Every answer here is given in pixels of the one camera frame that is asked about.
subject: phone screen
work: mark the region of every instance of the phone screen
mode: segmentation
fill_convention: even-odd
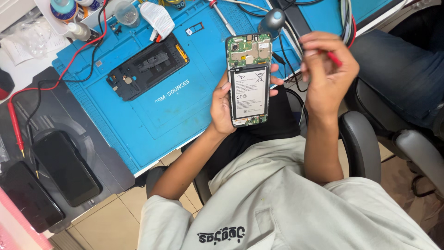
[[[37,233],[63,220],[64,214],[24,162],[14,164],[3,173],[0,186]]]
[[[80,205],[94,193],[99,194],[85,165],[61,132],[47,135],[36,142],[32,150],[71,206]]]

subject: person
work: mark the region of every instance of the person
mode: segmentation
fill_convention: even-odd
[[[427,129],[444,106],[443,12],[443,5],[423,9],[389,34],[358,36],[350,48],[359,77],[404,120]]]
[[[438,249],[379,184],[344,179],[337,112],[359,65],[336,35],[312,32],[301,41],[311,76],[307,138],[274,77],[269,120],[234,128],[225,73],[213,92],[212,122],[147,191],[138,250]],[[334,68],[318,50],[343,65]],[[178,199],[202,167],[216,173],[213,196],[193,219]]]

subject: white bottle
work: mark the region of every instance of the white bottle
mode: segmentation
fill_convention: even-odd
[[[100,7],[100,3],[96,0],[75,0],[78,4],[88,7],[92,11],[96,11]]]
[[[100,37],[100,34],[97,31],[91,30],[86,24],[83,23],[68,23],[68,29],[72,32],[76,39],[85,41],[87,43]],[[99,41],[94,42],[91,45],[95,46],[98,43]]]

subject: person's left hand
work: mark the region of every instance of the person's left hand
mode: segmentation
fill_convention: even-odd
[[[279,69],[279,65],[272,64],[271,72],[276,72]],[[270,77],[270,84],[282,85],[284,80],[277,77]],[[213,102],[211,103],[211,117],[213,118],[213,123],[216,130],[223,134],[231,134],[236,128],[233,127],[230,116],[230,101],[228,100],[228,91],[230,90],[231,83],[228,82],[227,72],[222,76],[216,89],[213,91]],[[278,94],[275,89],[270,89],[270,97]]]

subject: person's right hand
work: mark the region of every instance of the person's right hand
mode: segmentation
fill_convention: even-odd
[[[300,40],[305,50],[301,64],[304,80],[311,75],[305,103],[307,110],[310,116],[337,119],[339,105],[359,72],[359,64],[334,34],[315,31]],[[342,66],[338,68],[326,56],[326,51],[333,52]]]

